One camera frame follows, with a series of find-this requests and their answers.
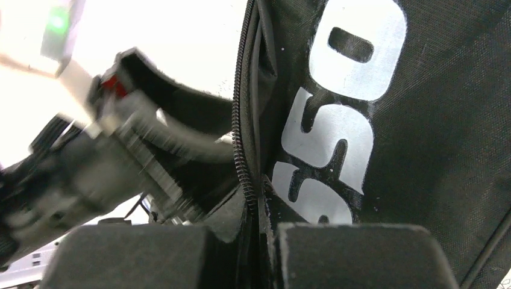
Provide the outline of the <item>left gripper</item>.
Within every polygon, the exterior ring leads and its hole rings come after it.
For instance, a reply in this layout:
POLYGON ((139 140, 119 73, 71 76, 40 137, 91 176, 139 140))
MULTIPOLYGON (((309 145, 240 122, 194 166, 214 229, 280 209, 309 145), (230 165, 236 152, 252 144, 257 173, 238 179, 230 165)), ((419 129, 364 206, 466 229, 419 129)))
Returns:
POLYGON ((186 129, 157 118, 142 92, 107 102, 105 114, 85 129, 55 116, 36 137, 32 154, 1 171, 1 265, 107 214, 141 193, 164 216, 194 221, 203 210, 145 143, 153 134, 186 129))

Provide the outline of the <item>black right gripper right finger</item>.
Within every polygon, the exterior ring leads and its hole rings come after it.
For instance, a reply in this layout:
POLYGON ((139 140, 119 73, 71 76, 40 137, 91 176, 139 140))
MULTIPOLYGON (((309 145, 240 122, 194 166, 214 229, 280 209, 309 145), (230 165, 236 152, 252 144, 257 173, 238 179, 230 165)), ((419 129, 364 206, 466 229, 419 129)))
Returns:
POLYGON ((281 222, 268 178, 259 199, 262 272, 270 288, 457 288, 439 243, 404 224, 281 222))

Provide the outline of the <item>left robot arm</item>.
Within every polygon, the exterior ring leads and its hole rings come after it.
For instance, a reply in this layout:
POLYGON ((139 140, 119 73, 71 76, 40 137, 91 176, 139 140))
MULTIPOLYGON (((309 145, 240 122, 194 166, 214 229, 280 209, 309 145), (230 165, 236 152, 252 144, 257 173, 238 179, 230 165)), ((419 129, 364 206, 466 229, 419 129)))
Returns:
POLYGON ((232 102, 166 76, 139 49, 92 78, 85 122, 58 113, 1 171, 1 287, 169 288, 226 246, 202 225, 232 194, 232 102))

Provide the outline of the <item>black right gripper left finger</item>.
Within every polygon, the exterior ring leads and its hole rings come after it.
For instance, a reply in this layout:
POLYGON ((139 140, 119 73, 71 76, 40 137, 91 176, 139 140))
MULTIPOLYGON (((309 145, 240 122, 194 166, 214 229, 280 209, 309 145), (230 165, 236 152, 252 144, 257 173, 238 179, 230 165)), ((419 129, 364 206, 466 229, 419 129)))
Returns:
POLYGON ((87 225, 60 243, 41 288, 236 288, 239 188, 193 225, 87 225))

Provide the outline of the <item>black racket bag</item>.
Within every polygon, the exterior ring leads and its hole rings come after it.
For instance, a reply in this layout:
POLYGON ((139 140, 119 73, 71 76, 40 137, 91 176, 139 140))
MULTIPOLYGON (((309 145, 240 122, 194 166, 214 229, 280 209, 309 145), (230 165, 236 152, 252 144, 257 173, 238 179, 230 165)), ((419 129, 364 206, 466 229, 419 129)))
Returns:
POLYGON ((242 276, 281 222, 425 228, 457 288, 510 271, 510 2, 248 1, 234 81, 242 276))

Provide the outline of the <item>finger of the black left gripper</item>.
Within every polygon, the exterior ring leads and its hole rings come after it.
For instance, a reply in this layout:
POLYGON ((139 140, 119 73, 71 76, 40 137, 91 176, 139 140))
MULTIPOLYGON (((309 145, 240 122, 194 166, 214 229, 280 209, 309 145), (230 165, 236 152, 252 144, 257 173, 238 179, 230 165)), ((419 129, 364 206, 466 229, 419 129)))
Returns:
POLYGON ((126 124, 157 148, 188 160, 231 160, 232 102, 166 76, 137 48, 115 56, 117 105, 126 124))

